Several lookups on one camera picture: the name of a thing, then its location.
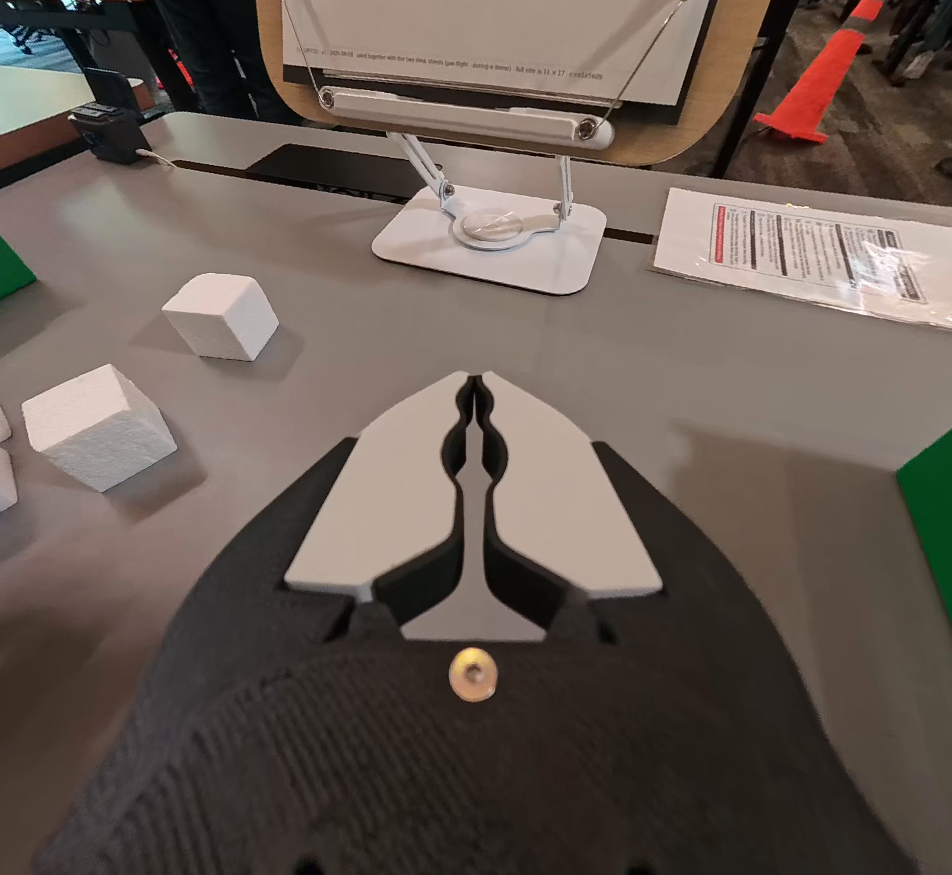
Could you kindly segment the green plastic bin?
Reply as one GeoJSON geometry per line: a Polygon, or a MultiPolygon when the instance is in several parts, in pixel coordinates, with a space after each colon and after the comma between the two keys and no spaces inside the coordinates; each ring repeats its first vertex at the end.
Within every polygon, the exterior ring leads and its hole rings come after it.
{"type": "Polygon", "coordinates": [[[951,618],[951,431],[896,472],[936,589],[951,618]]]}
{"type": "Polygon", "coordinates": [[[0,240],[0,253],[0,297],[3,301],[14,293],[35,284],[37,277],[3,237],[0,240]]]}

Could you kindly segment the printed instruction sheet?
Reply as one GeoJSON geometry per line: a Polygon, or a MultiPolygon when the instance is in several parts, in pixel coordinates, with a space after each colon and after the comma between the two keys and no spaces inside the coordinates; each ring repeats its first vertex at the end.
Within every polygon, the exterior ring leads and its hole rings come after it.
{"type": "Polygon", "coordinates": [[[284,0],[287,76],[678,113],[717,0],[284,0]]]}

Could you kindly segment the white document stand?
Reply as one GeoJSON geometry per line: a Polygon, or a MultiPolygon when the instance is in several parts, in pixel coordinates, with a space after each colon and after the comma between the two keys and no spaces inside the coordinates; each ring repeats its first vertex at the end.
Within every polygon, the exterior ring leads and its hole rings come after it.
{"type": "Polygon", "coordinates": [[[744,75],[770,0],[717,0],[680,112],[287,76],[284,0],[256,0],[271,80],[305,118],[381,131],[425,187],[371,245],[379,259],[549,295],[585,288],[606,216],[573,159],[642,168],[700,141],[744,75]]]}

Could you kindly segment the orange traffic cone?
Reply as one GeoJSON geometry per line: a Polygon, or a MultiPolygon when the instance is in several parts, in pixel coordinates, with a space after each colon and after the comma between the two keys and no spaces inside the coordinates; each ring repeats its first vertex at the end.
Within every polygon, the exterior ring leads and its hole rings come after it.
{"type": "Polygon", "coordinates": [[[778,107],[756,114],[755,123],[787,139],[824,143],[819,126],[886,1],[860,0],[778,107]]]}

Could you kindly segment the laminated paper sheet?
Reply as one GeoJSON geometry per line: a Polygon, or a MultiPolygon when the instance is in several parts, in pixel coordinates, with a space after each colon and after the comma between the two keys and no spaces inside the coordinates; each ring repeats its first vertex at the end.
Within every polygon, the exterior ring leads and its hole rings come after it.
{"type": "Polygon", "coordinates": [[[951,229],[673,188],[651,268],[831,310],[951,329],[951,229]]]}

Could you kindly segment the black charger box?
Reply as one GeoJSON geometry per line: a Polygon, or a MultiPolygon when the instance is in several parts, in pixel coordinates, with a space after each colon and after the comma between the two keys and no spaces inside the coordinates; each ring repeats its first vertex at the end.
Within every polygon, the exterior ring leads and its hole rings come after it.
{"type": "Polygon", "coordinates": [[[97,159],[132,165],[151,155],[141,127],[145,120],[129,79],[119,72],[85,68],[92,100],[66,116],[97,159]]]}

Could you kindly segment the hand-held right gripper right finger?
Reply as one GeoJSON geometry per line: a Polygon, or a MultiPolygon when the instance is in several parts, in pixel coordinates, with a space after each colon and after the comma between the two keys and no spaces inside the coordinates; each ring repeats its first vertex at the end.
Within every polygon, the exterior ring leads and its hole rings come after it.
{"type": "Polygon", "coordinates": [[[656,595],[663,584],[594,443],[494,372],[476,382],[490,477],[483,568],[492,595],[548,630],[566,604],[656,595]]]}

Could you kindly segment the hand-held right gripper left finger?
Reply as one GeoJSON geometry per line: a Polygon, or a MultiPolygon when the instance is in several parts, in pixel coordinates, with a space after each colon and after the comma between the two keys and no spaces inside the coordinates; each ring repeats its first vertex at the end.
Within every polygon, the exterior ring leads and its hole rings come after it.
{"type": "Polygon", "coordinates": [[[285,573],[288,589],[375,602],[399,625],[446,600],[465,559],[457,476],[474,385],[451,373],[363,429],[285,573]]]}

